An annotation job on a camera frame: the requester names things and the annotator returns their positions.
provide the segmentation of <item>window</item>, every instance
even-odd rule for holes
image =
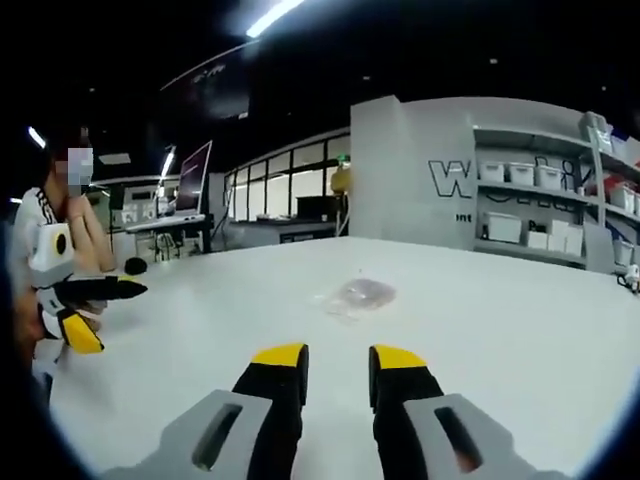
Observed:
[[[270,217],[289,215],[289,174],[291,152],[285,152],[269,160],[267,180],[267,213]]]
[[[291,196],[291,215],[298,213],[298,197],[322,196],[322,169],[294,173]]]
[[[324,142],[315,143],[293,151],[293,168],[313,165],[324,160]]]
[[[278,173],[269,175],[267,181],[267,213],[270,217],[289,214],[289,175]]]
[[[238,171],[235,188],[235,209],[234,216],[236,220],[247,219],[247,181],[249,180],[249,169],[243,168]]]
[[[289,165],[290,158],[291,153],[285,152],[277,157],[269,159],[269,176],[289,170],[289,168],[291,168]]]
[[[249,170],[249,220],[256,220],[264,213],[264,189],[267,163],[251,165]]]
[[[346,135],[344,137],[334,138],[329,140],[329,145],[327,145],[328,150],[328,160],[335,160],[340,155],[350,155],[351,154],[351,137]]]

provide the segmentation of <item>computer monitor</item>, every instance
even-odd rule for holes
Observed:
[[[211,142],[208,142],[182,162],[178,196],[176,198],[176,212],[193,210],[200,213],[210,153]]]

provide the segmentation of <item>white shirt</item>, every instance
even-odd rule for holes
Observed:
[[[22,197],[16,212],[11,242],[9,245],[9,275],[13,298],[22,295],[31,287],[29,281],[29,230],[33,226],[58,223],[56,215],[41,188],[32,188]]]
[[[9,245],[9,276],[13,299],[31,288],[29,270],[29,231],[33,226],[58,223],[56,215],[41,188],[32,188],[22,197],[11,230]],[[32,372],[34,377],[46,383],[45,374],[53,375],[60,356],[61,340],[40,340],[36,344]]]

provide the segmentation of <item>white storage box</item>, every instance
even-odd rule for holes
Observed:
[[[562,190],[562,170],[538,165],[536,167],[536,185],[546,190]]]
[[[528,163],[509,163],[507,165],[511,183],[533,187],[535,165]]]
[[[549,235],[548,248],[551,252],[564,253],[565,245],[567,242],[566,235]]]
[[[485,223],[489,230],[489,240],[499,242],[520,243],[522,219],[504,213],[485,213]]]
[[[570,255],[581,257],[583,240],[584,229],[577,225],[569,225],[567,228],[564,251]]]
[[[567,230],[569,229],[569,223],[562,220],[551,220],[549,223],[548,232],[549,235],[565,238],[567,236]]]
[[[620,207],[629,213],[634,213],[636,210],[636,194],[626,185],[618,185],[611,190],[611,205]]]
[[[614,240],[613,256],[618,265],[628,267],[631,264],[634,246],[624,240]]]
[[[546,250],[549,243],[549,235],[542,232],[527,231],[527,247]]]
[[[485,180],[487,182],[504,182],[504,163],[481,162],[480,180]]]

